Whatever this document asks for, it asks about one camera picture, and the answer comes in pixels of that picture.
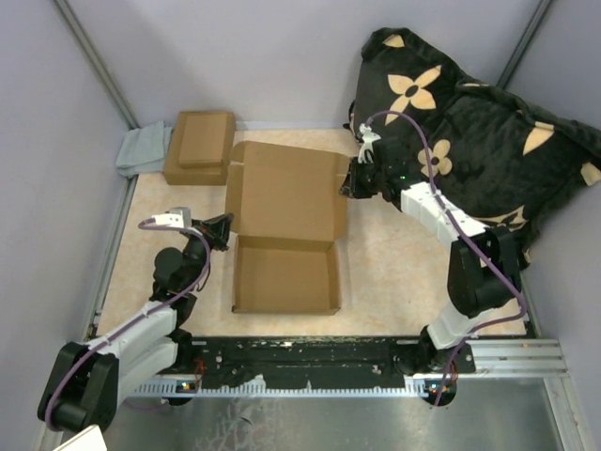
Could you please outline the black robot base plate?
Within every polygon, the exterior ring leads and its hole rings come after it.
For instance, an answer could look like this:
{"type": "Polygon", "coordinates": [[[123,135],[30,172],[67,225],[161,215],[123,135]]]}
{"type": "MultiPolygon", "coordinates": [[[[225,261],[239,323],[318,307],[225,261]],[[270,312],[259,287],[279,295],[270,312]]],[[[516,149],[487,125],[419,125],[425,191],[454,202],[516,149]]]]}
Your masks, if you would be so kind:
{"type": "Polygon", "coordinates": [[[417,374],[475,372],[471,348],[437,350],[419,336],[203,336],[159,372],[190,375],[205,389],[238,388],[261,377],[269,389],[403,388],[417,374]]]}

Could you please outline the small folded brown cardboard box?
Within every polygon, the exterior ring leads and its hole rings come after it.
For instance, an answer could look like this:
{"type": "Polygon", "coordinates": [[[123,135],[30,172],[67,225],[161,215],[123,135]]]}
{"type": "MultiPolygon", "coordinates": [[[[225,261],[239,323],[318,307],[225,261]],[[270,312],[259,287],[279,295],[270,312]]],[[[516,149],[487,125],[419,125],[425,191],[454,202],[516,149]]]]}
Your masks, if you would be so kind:
{"type": "Polygon", "coordinates": [[[186,117],[178,164],[185,169],[223,164],[227,114],[206,113],[186,117]]]}

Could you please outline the black plush flower-pattern pillow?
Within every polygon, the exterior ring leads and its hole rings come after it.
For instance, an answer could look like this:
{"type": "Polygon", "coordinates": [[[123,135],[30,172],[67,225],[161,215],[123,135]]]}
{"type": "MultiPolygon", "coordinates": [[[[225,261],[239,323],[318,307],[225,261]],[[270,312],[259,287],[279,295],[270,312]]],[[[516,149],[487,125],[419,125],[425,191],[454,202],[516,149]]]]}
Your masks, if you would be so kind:
{"type": "Polygon", "coordinates": [[[464,72],[406,28],[384,27],[362,46],[348,129],[369,125],[408,148],[413,173],[433,180],[469,216],[511,231],[520,265],[545,221],[600,180],[600,133],[556,117],[464,72]]]}

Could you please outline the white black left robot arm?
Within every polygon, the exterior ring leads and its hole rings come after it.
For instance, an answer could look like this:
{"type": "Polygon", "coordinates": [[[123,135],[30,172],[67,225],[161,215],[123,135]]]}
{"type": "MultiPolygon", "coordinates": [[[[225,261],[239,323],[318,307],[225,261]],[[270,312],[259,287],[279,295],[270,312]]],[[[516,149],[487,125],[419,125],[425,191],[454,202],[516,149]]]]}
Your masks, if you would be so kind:
{"type": "Polygon", "coordinates": [[[107,429],[143,382],[168,368],[182,373],[193,366],[192,336],[182,326],[210,278],[212,252],[228,249],[233,222],[231,213],[195,220],[189,209],[174,208],[139,223],[141,230],[174,231],[187,242],[155,256],[150,297],[132,318],[57,353],[38,407],[48,429],[107,429]]]}

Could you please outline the light blue folded cloth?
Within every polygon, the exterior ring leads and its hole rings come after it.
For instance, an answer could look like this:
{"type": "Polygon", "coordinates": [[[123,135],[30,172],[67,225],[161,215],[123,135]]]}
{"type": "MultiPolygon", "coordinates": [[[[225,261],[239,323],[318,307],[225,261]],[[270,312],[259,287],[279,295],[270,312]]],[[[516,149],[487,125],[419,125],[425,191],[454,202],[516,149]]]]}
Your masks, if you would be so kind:
{"type": "Polygon", "coordinates": [[[173,135],[164,121],[126,133],[116,157],[116,172],[124,178],[161,173],[173,135]]]}

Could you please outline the large folded brown cardboard box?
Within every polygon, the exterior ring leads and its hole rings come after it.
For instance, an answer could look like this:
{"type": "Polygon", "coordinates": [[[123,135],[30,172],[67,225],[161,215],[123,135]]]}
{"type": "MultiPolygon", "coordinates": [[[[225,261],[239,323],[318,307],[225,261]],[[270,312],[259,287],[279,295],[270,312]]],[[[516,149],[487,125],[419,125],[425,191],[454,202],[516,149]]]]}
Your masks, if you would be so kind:
{"type": "Polygon", "coordinates": [[[236,120],[231,112],[180,112],[162,169],[166,183],[225,185],[235,131],[236,120]]]}

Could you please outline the white board corner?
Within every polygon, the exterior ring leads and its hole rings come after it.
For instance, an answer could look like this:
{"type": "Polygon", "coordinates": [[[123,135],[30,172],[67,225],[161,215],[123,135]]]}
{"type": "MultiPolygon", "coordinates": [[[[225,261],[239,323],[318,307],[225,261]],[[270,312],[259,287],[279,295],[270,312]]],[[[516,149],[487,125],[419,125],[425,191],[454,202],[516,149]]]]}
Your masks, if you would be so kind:
{"type": "Polygon", "coordinates": [[[54,451],[107,451],[101,429],[98,425],[90,426],[66,442],[57,446],[54,451]]]}

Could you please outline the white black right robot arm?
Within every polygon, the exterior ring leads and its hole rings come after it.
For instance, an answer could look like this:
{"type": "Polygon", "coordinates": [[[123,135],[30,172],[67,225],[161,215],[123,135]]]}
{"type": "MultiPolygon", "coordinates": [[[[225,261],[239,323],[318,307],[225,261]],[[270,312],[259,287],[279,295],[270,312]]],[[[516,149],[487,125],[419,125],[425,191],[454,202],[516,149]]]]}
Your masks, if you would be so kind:
{"type": "Polygon", "coordinates": [[[527,312],[513,234],[469,217],[447,199],[433,180],[411,172],[397,145],[364,138],[351,159],[340,193],[353,199],[377,194],[430,231],[449,254],[447,304],[424,327],[418,358],[439,372],[470,337],[483,329],[522,319],[527,312]]]}

